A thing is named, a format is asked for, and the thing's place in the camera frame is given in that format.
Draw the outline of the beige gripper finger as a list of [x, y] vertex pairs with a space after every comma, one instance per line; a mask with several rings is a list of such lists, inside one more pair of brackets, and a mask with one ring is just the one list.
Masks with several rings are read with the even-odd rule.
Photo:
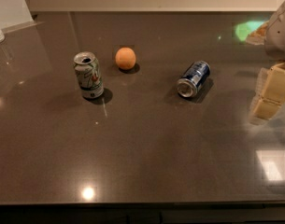
[[262, 68], [249, 108], [250, 121], [269, 121], [285, 103], [285, 62]]

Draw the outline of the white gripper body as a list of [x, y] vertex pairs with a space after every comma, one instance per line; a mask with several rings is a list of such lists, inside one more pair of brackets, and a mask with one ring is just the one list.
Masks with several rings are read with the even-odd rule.
[[269, 20], [264, 48], [273, 59], [285, 61], [285, 0]]

